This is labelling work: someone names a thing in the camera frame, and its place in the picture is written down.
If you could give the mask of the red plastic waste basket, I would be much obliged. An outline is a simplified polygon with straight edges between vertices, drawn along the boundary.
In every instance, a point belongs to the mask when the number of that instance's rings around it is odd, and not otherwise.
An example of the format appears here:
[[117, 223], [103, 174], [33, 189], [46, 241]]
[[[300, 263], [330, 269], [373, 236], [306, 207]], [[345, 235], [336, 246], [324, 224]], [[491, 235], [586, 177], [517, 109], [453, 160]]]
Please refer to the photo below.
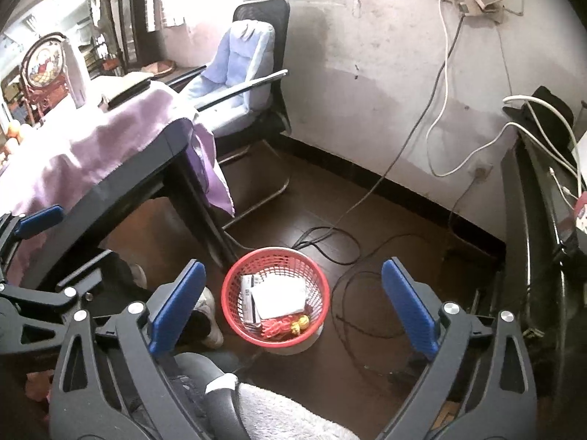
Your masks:
[[232, 330], [279, 356], [308, 350], [320, 338], [330, 307], [330, 287], [307, 255], [264, 247], [242, 256], [228, 271], [221, 306]]

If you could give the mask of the purple tablecloth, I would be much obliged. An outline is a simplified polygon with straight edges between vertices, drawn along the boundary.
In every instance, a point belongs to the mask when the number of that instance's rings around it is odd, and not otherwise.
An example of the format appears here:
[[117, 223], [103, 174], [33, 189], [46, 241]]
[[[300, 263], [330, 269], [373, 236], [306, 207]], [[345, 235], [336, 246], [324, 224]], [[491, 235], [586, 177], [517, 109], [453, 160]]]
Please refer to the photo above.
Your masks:
[[71, 210], [172, 121], [187, 118], [194, 128], [192, 146], [207, 201], [233, 216], [233, 199], [205, 117], [187, 98], [161, 82], [105, 111], [98, 100], [112, 81], [112, 77], [100, 78], [82, 107], [65, 98], [40, 129], [25, 134], [1, 172], [1, 212], [29, 215], [53, 205]]

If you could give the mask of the red foam fruit net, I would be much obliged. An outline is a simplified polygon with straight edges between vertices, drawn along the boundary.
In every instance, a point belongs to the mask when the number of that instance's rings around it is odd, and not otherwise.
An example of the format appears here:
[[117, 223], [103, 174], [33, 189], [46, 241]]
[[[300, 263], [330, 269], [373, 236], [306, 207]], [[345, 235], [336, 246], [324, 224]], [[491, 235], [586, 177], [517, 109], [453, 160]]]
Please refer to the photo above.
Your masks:
[[292, 333], [295, 316], [265, 319], [261, 322], [261, 336], [265, 340], [281, 339]]

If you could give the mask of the yellow foam fruit net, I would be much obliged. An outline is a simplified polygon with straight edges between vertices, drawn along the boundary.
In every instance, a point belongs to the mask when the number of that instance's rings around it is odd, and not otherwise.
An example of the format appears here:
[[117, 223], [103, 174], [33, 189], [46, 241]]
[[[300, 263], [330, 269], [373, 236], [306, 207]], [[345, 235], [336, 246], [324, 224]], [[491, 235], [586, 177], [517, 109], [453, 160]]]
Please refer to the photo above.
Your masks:
[[298, 319], [291, 322], [292, 336], [300, 336], [309, 328], [310, 320], [308, 315], [301, 315]]

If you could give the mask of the round embroidered screen ornament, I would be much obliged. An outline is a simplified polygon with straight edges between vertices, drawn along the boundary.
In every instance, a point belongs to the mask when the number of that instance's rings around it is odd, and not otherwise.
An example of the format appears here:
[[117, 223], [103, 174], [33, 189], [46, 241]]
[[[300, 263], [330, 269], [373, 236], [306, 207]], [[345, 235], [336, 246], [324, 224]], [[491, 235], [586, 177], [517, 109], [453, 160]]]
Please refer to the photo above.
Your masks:
[[53, 32], [43, 36], [27, 51], [20, 67], [24, 98], [43, 118], [69, 93], [63, 48], [66, 36]]

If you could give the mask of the white sneaker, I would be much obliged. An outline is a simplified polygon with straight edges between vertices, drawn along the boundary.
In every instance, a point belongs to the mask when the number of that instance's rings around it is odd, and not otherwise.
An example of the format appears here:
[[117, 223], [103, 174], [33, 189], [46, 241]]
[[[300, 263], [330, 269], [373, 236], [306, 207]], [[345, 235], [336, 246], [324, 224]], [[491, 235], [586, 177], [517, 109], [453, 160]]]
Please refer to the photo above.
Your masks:
[[208, 287], [205, 287], [193, 309], [196, 315], [201, 343], [211, 350], [223, 346], [224, 336], [216, 320], [216, 302]]

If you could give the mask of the white red medicine box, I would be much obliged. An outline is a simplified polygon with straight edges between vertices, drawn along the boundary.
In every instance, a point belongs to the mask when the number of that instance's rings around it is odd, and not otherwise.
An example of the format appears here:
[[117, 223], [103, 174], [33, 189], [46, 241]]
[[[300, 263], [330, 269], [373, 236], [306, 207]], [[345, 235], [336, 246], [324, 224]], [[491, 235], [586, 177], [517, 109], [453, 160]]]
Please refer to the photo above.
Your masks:
[[249, 325], [255, 325], [258, 322], [258, 314], [254, 300], [254, 287], [256, 275], [244, 274], [241, 277], [241, 296], [243, 322]]

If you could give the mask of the silver metal bottle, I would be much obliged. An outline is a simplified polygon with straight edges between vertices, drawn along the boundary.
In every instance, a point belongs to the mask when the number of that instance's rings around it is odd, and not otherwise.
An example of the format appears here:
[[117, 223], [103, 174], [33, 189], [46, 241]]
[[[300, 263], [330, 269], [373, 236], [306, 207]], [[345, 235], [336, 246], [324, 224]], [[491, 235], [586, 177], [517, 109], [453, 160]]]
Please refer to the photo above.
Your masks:
[[91, 95], [91, 79], [79, 49], [66, 38], [63, 42], [65, 73], [69, 94], [76, 108], [83, 107]]

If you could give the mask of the white floral paper napkin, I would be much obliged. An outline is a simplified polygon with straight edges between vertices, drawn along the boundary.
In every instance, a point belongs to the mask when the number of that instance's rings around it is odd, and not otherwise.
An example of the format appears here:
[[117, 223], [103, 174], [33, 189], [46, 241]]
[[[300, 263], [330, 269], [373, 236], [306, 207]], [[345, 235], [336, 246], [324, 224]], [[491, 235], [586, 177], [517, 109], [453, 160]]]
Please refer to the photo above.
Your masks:
[[299, 314], [306, 308], [306, 282], [296, 276], [269, 274], [255, 283], [254, 300], [262, 320]]

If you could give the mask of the orange fruit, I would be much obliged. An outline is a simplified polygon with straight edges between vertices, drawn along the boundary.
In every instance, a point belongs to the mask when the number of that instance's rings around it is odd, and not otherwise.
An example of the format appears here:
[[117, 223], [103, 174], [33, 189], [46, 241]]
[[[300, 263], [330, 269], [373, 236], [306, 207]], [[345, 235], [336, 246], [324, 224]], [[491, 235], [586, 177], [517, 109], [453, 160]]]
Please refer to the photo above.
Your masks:
[[21, 143], [23, 140], [23, 136], [21, 134], [21, 123], [17, 120], [12, 120], [9, 124], [8, 124], [8, 128], [7, 128], [7, 138], [8, 139], [16, 139], [18, 143]]

